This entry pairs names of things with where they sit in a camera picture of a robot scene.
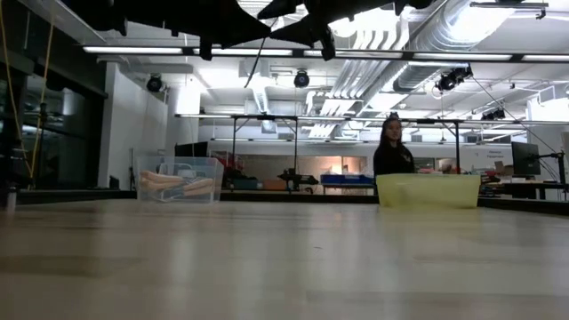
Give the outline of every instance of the wooden floor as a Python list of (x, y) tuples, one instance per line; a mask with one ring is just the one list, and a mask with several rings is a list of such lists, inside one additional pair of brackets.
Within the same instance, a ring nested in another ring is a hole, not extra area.
[(377, 205), (19, 207), (0, 319), (569, 319), (569, 220)]

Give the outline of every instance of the black shirt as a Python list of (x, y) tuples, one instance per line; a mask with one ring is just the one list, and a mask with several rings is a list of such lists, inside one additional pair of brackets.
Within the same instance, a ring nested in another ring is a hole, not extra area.
[(415, 173), (413, 155), (404, 146), (393, 148), (387, 145), (377, 148), (373, 155), (373, 172), (375, 175)]

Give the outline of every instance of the dark hair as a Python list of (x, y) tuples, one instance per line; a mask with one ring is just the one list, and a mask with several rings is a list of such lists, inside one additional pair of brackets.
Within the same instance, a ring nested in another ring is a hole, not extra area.
[[(386, 136), (386, 131), (387, 131), (388, 125), (394, 121), (397, 121), (399, 123), (399, 125), (401, 125), (401, 121), (399, 121), (399, 118), (396, 116), (390, 116), (387, 120), (385, 120), (383, 122), (383, 125), (381, 126), (380, 145), (378, 146), (378, 148), (382, 149), (382, 148), (389, 147), (389, 138)], [(398, 149), (404, 148), (403, 142), (401, 141), (401, 137), (399, 137), (399, 140), (397, 141), (397, 148)]]

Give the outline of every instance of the clear plastic bin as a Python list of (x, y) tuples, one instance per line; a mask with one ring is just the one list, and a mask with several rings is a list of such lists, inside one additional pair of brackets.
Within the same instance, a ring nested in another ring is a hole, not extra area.
[(390, 208), (476, 208), (480, 176), (387, 174), (377, 176), (380, 204)]
[(139, 200), (210, 204), (220, 201), (223, 165), (216, 158), (139, 156)]

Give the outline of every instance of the yellow plastic bin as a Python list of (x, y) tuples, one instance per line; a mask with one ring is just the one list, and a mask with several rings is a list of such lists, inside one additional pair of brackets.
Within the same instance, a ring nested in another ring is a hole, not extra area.
[(462, 174), (387, 174), (376, 177), (380, 205), (403, 207), (477, 207), (480, 176)]

